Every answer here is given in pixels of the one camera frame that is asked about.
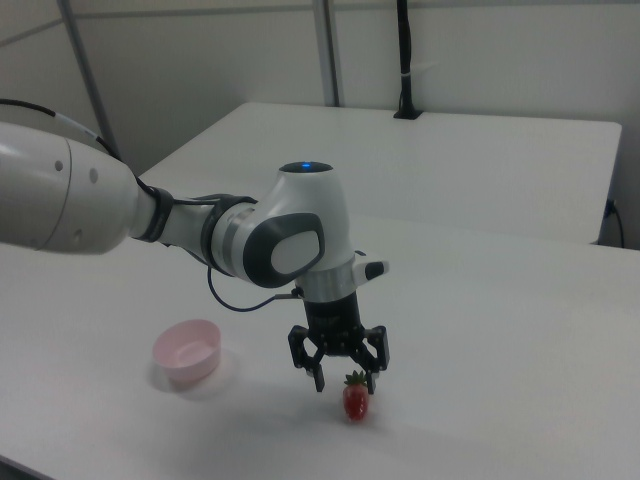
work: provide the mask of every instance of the white wall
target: white wall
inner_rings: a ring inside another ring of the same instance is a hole
[[[640,5],[429,7],[433,3],[418,2],[423,8],[409,11],[414,65],[435,62],[414,79],[416,105],[622,124],[611,195],[628,246],[640,248]],[[336,0],[345,106],[397,108],[394,4]],[[604,241],[617,245],[615,220],[605,224]]]
[[[56,2],[0,0],[0,98],[42,104],[99,132]],[[82,133],[38,112],[0,106],[0,121],[50,131],[95,146]]]
[[[72,8],[136,173],[244,102],[325,104],[310,0],[78,0]]]

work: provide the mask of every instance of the cable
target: cable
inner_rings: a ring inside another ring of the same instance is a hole
[[[218,200],[176,199],[174,205],[215,205]]]
[[[622,218],[620,218],[620,212],[615,205],[611,208],[611,213],[614,213],[618,220],[618,228],[620,229],[620,248],[624,248],[624,230],[622,228]]]
[[[29,108],[31,110],[42,112],[45,115],[49,115],[50,117],[56,116],[56,112],[48,109],[47,107],[43,107],[42,105],[36,105],[35,103],[23,102],[22,100],[11,100],[9,98],[0,98],[0,105],[11,105],[13,107]]]
[[[207,262],[205,262],[204,260],[202,260],[199,256],[197,256],[195,253],[190,252],[189,250],[187,250],[186,248],[183,248],[183,250],[185,252],[187,252],[189,255],[191,255],[193,258],[195,258],[198,262],[200,262],[201,264],[203,264],[204,266],[208,267],[209,265],[207,264]]]
[[[618,221],[618,229],[620,230],[620,248],[624,248],[624,229],[622,228],[622,217],[616,207],[616,201],[612,198],[607,199],[607,203],[604,207],[604,218],[609,218],[612,214],[616,216]]]
[[[111,155],[113,158],[115,158],[116,160],[122,161],[122,159],[118,156],[118,154],[113,151],[113,149],[109,146],[109,144],[106,141],[102,139],[102,137],[97,137],[96,142],[102,145],[102,147],[107,151],[107,153]]]
[[[254,310],[258,310],[259,308],[262,308],[265,305],[268,305],[269,303],[273,302],[274,300],[285,300],[285,299],[298,299],[298,298],[300,298],[300,291],[301,290],[296,287],[293,290],[291,290],[290,294],[284,293],[284,294],[274,295],[273,297],[267,298],[264,302],[259,303],[258,305],[254,305],[253,307],[247,307],[247,308],[234,307],[233,305],[229,305],[227,302],[222,300],[222,298],[220,298],[220,295],[218,295],[218,292],[216,292],[216,289],[213,287],[213,280],[211,279],[211,270],[212,270],[211,267],[209,267],[207,269],[207,281],[209,282],[209,290],[211,290],[211,293],[213,294],[215,299],[218,301],[218,303],[220,303],[220,305],[222,305],[223,307],[228,308],[229,310],[232,310],[234,312],[239,312],[239,313],[253,312]]]

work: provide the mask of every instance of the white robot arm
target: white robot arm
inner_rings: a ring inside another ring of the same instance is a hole
[[[386,329],[364,329],[355,291],[388,271],[388,263],[354,252],[332,167],[285,165],[260,202],[231,195],[174,199],[86,145],[0,123],[0,242],[103,253],[127,236],[182,247],[210,268],[261,287],[295,281],[309,323],[289,335],[295,366],[313,375],[321,391],[323,355],[349,356],[365,368],[373,393],[372,375],[388,363]],[[318,347],[313,357],[306,338]]]

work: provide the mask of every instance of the strawberry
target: strawberry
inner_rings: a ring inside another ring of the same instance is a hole
[[[342,403],[344,411],[347,413],[349,420],[359,422],[367,414],[369,408],[369,392],[367,391],[367,381],[364,372],[357,373],[353,371],[353,375],[347,375],[347,386],[342,392]]]

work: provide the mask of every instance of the black cable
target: black cable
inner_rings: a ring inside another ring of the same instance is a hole
[[[222,298],[220,298],[220,295],[218,295],[218,292],[216,292],[216,289],[213,287],[213,280],[211,278],[211,270],[212,270],[211,267],[209,267],[207,269],[207,281],[209,282],[209,290],[211,290],[211,293],[213,294],[215,299],[218,301],[218,303],[220,303],[220,305],[222,305],[223,307],[228,308],[229,310],[232,310],[234,312],[239,312],[239,313],[253,312],[254,310],[258,310],[259,308],[262,308],[265,305],[270,304],[274,300],[286,300],[286,299],[298,299],[298,298],[300,298],[301,290],[296,287],[293,290],[291,290],[291,293],[284,293],[284,294],[274,295],[273,297],[267,298],[264,302],[259,303],[258,305],[254,305],[253,307],[247,307],[247,308],[234,307],[233,305],[229,305],[227,302],[222,300]]]
[[[51,110],[50,108],[43,107],[42,105],[37,105],[37,104],[31,103],[31,102],[23,102],[22,100],[12,100],[10,98],[0,98],[0,105],[9,105],[9,106],[12,106],[12,107],[28,108],[29,110],[35,110],[37,112],[44,113],[45,115],[49,115],[50,117],[53,117],[53,118],[56,118],[56,115],[57,115],[57,113],[55,111]],[[78,125],[84,129],[84,133],[90,132],[90,130],[88,128],[86,128],[84,125],[82,125],[80,123],[78,123]],[[95,136],[95,141],[97,143],[99,143],[100,145],[102,145],[102,147],[107,151],[107,153],[110,156],[112,156],[116,160],[124,163],[122,161],[122,159],[116,154],[115,150],[109,146],[109,144],[106,142],[106,140],[104,138],[100,137],[99,135],[96,135]],[[151,196],[155,196],[155,190],[152,187],[149,187],[142,180],[140,180],[137,176],[135,178],[136,178],[136,183],[140,186],[140,188],[145,193],[147,193],[147,194],[149,194]]]
[[[174,205],[215,205],[218,200],[175,199]]]
[[[615,205],[611,207],[611,213],[615,214],[616,220],[618,220],[618,228],[620,229],[620,248],[624,248],[624,230],[622,228],[622,218],[620,218],[620,212]]]
[[[205,262],[204,260],[202,260],[199,256],[197,256],[195,253],[190,252],[189,250],[187,250],[186,248],[183,248],[183,250],[185,252],[187,252],[189,255],[191,255],[193,258],[195,258],[198,262],[200,262],[201,264],[205,265],[206,267],[208,267],[209,265],[207,265],[207,262]]]
[[[31,110],[37,110],[38,112],[42,112],[45,115],[49,115],[50,117],[56,116],[56,112],[48,109],[47,107],[43,107],[42,105],[36,105],[35,103],[23,102],[22,100],[11,100],[9,98],[0,98],[0,105],[11,105],[13,107],[29,108]]]

